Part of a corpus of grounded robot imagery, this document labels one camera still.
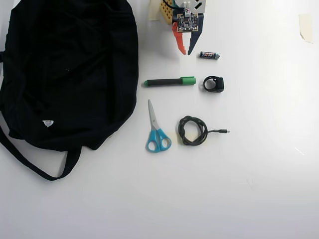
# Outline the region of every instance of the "red plastic part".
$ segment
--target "red plastic part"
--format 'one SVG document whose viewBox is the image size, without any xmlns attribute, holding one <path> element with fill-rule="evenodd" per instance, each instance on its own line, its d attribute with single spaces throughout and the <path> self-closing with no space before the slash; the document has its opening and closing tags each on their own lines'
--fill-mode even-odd
<svg viewBox="0 0 319 239">
<path fill-rule="evenodd" d="M 179 50 L 181 51 L 181 53 L 186 55 L 186 50 L 185 50 L 184 43 L 183 43 L 183 33 L 177 31 L 177 22 L 173 23 L 172 30 L 173 30 L 174 36 L 176 38 Z"/>
</svg>

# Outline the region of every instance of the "black cable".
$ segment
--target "black cable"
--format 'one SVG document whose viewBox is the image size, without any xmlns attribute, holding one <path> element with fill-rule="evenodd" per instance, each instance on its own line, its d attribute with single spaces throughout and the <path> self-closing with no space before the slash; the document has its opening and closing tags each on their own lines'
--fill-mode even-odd
<svg viewBox="0 0 319 239">
<path fill-rule="evenodd" d="M 168 6 L 169 8 L 171 8 L 171 9 L 175 9 L 175 10 L 181 10 L 181 9 L 184 9 L 183 7 L 175 7 L 175 6 L 171 6 L 171 5 L 169 5 L 165 0 L 162 0 L 165 4 L 166 4 L 166 6 Z"/>
<path fill-rule="evenodd" d="M 195 122 L 197 124 L 201 133 L 201 135 L 194 141 L 190 141 L 189 139 L 185 137 L 184 127 L 190 121 Z M 183 140 L 183 144 L 190 145 L 190 146 L 198 146 L 204 143 L 209 133 L 229 133 L 229 132 L 230 131 L 228 131 L 227 129 L 215 129 L 215 130 L 208 131 L 207 125 L 205 124 L 204 121 L 202 121 L 199 118 L 191 117 L 191 116 L 185 116 L 184 118 L 182 118 L 179 121 L 179 126 L 178 126 L 178 133 L 181 139 Z"/>
</svg>

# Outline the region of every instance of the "scissor blade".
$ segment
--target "scissor blade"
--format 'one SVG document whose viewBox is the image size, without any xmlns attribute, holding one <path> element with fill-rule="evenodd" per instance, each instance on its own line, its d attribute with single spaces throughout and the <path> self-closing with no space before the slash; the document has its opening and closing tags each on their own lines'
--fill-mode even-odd
<svg viewBox="0 0 319 239">
<path fill-rule="evenodd" d="M 160 129 L 159 124 L 156 120 L 156 116 L 155 116 L 155 112 L 154 112 L 151 100 L 149 100 L 149 112 L 150 112 L 150 120 L 151 120 L 152 129 L 156 129 L 156 130 Z"/>
</svg>

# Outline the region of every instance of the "bag strap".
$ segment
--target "bag strap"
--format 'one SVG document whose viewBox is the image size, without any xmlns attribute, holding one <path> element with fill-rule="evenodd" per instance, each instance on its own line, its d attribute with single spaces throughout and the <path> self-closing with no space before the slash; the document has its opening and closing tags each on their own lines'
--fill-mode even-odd
<svg viewBox="0 0 319 239">
<path fill-rule="evenodd" d="M 72 171 L 72 169 L 74 168 L 76 163 L 78 162 L 78 160 L 80 158 L 80 155 L 81 155 L 81 150 L 82 150 L 82 147 L 80 147 L 78 149 L 68 151 L 67 157 L 66 157 L 66 163 L 65 163 L 65 167 L 64 167 L 62 175 L 59 176 L 59 177 L 52 177 L 52 176 L 48 175 L 47 173 L 43 172 L 41 169 L 36 167 L 31 162 L 29 162 L 19 152 L 19 150 L 9 141 L 9 139 L 4 134 L 1 126 L 0 126 L 0 143 L 2 143 L 2 145 L 7 150 L 9 150 L 9 152 L 15 158 L 17 158 L 17 160 L 19 160 L 23 165 L 27 166 L 29 169 L 31 169 L 32 171 L 36 172 L 38 175 L 40 175 L 41 177 L 43 177 L 43 178 L 45 178 L 45 179 L 47 179 L 49 181 L 55 181 L 57 179 L 64 178 L 65 176 L 67 176 Z"/>
</svg>

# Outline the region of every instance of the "white label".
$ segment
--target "white label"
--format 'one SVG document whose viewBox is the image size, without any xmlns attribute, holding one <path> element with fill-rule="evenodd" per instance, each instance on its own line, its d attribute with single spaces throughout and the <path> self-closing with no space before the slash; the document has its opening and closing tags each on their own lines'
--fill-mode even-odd
<svg viewBox="0 0 319 239">
<path fill-rule="evenodd" d="M 49 128 L 50 126 L 52 126 L 53 123 L 54 123 L 53 120 L 43 120 L 42 122 L 43 122 L 43 123 L 45 124 L 45 126 L 47 126 L 48 128 Z"/>
</svg>

